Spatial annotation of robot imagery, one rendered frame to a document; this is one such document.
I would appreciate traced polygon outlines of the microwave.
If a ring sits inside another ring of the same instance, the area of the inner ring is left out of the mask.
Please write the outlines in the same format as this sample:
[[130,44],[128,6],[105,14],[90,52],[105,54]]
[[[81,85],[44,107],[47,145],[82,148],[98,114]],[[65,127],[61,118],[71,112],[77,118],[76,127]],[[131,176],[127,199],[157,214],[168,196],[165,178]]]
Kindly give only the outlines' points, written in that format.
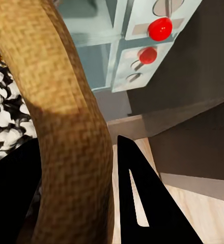
[[123,38],[165,40],[181,32],[201,0],[52,0],[74,44]]

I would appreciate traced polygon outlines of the popcorn bag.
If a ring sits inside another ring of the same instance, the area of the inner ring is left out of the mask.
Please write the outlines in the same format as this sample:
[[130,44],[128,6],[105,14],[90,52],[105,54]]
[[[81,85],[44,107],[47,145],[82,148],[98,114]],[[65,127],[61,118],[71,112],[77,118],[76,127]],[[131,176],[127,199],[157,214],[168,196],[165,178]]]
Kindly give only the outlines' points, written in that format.
[[34,123],[42,168],[40,201],[15,244],[113,244],[114,147],[52,0],[0,0],[0,54]]

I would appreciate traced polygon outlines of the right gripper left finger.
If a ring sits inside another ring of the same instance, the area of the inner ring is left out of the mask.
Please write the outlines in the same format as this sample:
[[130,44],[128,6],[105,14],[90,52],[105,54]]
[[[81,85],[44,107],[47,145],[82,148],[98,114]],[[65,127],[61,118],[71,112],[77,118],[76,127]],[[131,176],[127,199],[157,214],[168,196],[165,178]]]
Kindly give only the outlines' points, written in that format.
[[41,176],[37,137],[0,160],[0,244],[15,244]]

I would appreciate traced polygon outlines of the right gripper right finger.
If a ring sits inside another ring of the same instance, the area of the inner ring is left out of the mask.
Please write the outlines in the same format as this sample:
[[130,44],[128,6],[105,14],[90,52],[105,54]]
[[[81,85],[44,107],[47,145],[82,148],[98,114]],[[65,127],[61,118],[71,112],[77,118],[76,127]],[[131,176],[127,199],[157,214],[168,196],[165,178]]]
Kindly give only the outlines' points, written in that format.
[[[121,244],[203,244],[136,143],[118,136]],[[131,170],[149,227],[138,225]]]

